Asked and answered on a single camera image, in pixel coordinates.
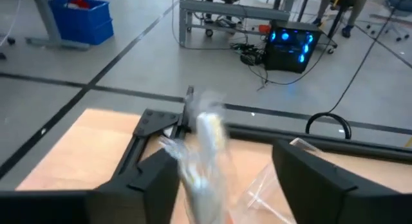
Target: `person's leg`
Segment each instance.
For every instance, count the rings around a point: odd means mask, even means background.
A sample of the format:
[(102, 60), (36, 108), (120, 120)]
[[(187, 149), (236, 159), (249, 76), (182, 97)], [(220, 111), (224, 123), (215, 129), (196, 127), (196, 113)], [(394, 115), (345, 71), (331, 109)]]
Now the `person's leg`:
[(205, 16), (205, 23), (213, 23), (212, 14), (206, 14)]
[(355, 26), (356, 18), (361, 14), (367, 0), (354, 0), (351, 14), (348, 19), (348, 25), (342, 29), (342, 36), (349, 38), (350, 31)]
[(317, 17), (313, 24), (316, 25), (321, 25), (322, 23), (322, 17), (327, 9), (327, 7), (330, 5), (331, 0), (321, 0), (321, 5), (319, 5), (319, 10), (317, 11)]

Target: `wooden table top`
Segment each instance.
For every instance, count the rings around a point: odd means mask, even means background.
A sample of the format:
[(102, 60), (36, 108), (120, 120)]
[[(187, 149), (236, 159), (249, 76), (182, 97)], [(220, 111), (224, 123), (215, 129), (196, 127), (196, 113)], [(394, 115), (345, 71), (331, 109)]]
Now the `wooden table top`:
[[(126, 150), (139, 119), (139, 115), (85, 110), (16, 190), (93, 189), (108, 181)], [(196, 139), (191, 135), (186, 141), (196, 144)], [(231, 183), (228, 191), (229, 204), (231, 207), (239, 207), (237, 201), (244, 199), (244, 192), (252, 181), (265, 166), (272, 163), (271, 146), (230, 140), (229, 148), (232, 155), (232, 161), (227, 165), (227, 174), (230, 175), (228, 183)], [(147, 145), (144, 158), (158, 149), (157, 139), (153, 138)], [(325, 153), (323, 158), (396, 191), (412, 192), (412, 165), (329, 153)], [(268, 200), (273, 200), (268, 202), (282, 214), (291, 215), (281, 189), (272, 192)], [(180, 187), (171, 223), (189, 223), (184, 201), (185, 194)], [(263, 218), (260, 223), (276, 222), (273, 217), (270, 217), (270, 221), (265, 221), (267, 219)]]

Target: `wheel caster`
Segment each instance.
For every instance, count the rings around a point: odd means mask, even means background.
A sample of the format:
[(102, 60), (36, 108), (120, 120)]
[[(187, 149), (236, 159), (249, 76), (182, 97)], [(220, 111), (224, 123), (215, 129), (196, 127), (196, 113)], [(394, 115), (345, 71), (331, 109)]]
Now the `wheel caster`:
[(207, 37), (212, 37), (213, 36), (213, 30), (206, 30), (205, 32)]
[(14, 38), (7, 38), (7, 43), (9, 45), (14, 45), (15, 44), (15, 39)]

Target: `blue trash bin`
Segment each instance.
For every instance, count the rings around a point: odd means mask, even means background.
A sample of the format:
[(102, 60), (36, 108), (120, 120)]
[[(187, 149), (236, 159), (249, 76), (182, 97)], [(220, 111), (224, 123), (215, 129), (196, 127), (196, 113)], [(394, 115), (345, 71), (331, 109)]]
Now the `blue trash bin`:
[(69, 7), (70, 1), (49, 1), (62, 39), (98, 45), (113, 36), (107, 1), (85, 0), (87, 9)]

